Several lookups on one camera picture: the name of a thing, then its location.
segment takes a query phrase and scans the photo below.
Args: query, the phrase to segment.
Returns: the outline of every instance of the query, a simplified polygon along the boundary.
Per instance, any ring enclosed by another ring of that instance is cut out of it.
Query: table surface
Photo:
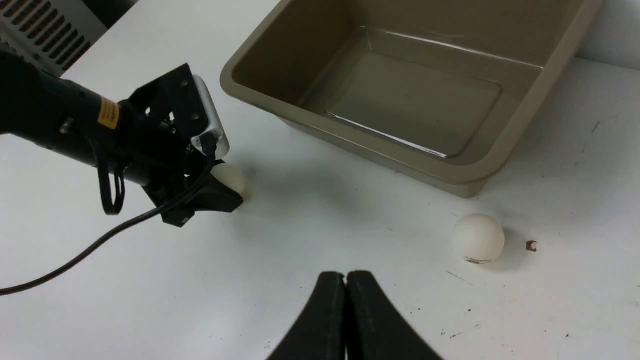
[[[141,0],[67,72],[123,99],[188,62],[251,196],[183,229],[152,219],[55,281],[1,297],[0,357],[264,359],[319,272],[367,269],[446,359],[637,359],[640,72],[573,60],[504,170],[460,199],[222,92],[222,66],[275,3]],[[94,169],[12,136],[0,167],[1,286],[152,207],[129,183],[122,214],[107,217]],[[449,246],[476,212],[507,234],[482,266]]]

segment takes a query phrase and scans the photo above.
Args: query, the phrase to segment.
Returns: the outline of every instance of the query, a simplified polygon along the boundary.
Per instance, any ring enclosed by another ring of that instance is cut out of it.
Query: plastic bin
[[[462,197],[506,162],[602,0],[282,0],[229,95]]]

